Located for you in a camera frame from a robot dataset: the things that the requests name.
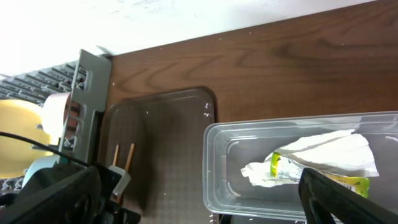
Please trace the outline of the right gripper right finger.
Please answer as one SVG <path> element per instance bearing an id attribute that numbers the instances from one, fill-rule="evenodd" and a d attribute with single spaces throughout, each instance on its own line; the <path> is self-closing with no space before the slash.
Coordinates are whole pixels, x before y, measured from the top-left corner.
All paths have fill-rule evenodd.
<path id="1" fill-rule="evenodd" d="M 319 172 L 305 168 L 298 192 L 308 223 L 396 224 L 397 214 L 350 191 Z"/>

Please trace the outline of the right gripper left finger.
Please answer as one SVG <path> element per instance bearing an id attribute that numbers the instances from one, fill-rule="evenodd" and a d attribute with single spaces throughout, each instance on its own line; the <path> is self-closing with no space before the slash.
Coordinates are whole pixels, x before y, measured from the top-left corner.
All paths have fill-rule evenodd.
<path id="1" fill-rule="evenodd" d="M 100 211 L 98 169 L 61 166 L 34 174 L 1 211 L 1 223 L 93 223 Z"/>

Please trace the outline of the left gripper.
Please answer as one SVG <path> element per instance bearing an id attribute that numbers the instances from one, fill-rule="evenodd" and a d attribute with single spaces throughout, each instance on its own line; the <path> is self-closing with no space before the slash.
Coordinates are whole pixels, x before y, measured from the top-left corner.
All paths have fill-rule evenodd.
<path id="1" fill-rule="evenodd" d="M 57 164 L 51 169 L 61 166 L 77 167 L 79 170 L 88 168 L 76 164 Z M 121 194 L 126 188 L 124 184 L 126 173 L 119 168 L 109 169 L 100 164 L 92 166 L 98 169 L 101 181 L 101 211 L 93 223 L 139 223 L 141 220 L 140 214 L 122 208 L 120 204 L 111 199 L 113 195 Z"/>

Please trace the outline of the light blue bowl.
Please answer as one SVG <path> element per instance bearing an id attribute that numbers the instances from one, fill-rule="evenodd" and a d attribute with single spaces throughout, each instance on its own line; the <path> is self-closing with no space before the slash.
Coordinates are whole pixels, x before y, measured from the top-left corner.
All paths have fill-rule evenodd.
<path id="1" fill-rule="evenodd" d="M 52 168 L 57 164 L 66 164 L 68 162 L 67 159 L 61 158 L 58 155 L 44 156 L 36 159 L 28 168 L 25 173 L 24 180 L 22 182 L 22 188 L 28 183 L 29 179 L 38 171 L 43 168 Z"/>

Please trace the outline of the wrapper and napkin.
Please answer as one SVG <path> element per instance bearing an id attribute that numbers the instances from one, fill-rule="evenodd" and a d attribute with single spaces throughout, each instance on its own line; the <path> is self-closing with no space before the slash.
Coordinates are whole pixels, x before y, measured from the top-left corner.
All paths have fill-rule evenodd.
<path id="1" fill-rule="evenodd" d="M 298 184 L 305 168 L 311 168 L 347 189 L 368 197 L 370 178 L 378 177 L 368 140 L 353 129 L 301 137 L 277 148 L 264 162 L 241 169 L 253 186 Z"/>

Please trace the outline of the white pink bowl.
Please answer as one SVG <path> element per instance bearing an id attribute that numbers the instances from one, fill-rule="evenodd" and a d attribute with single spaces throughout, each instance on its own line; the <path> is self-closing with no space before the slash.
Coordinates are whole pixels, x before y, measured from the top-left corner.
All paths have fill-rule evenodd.
<path id="1" fill-rule="evenodd" d="M 70 101 L 70 95 L 70 92 L 52 94 L 46 99 L 42 107 L 43 130 L 53 137 L 62 137 L 63 125 L 70 105 L 72 106 L 70 115 L 74 117 L 80 115 L 81 106 L 75 101 Z"/>

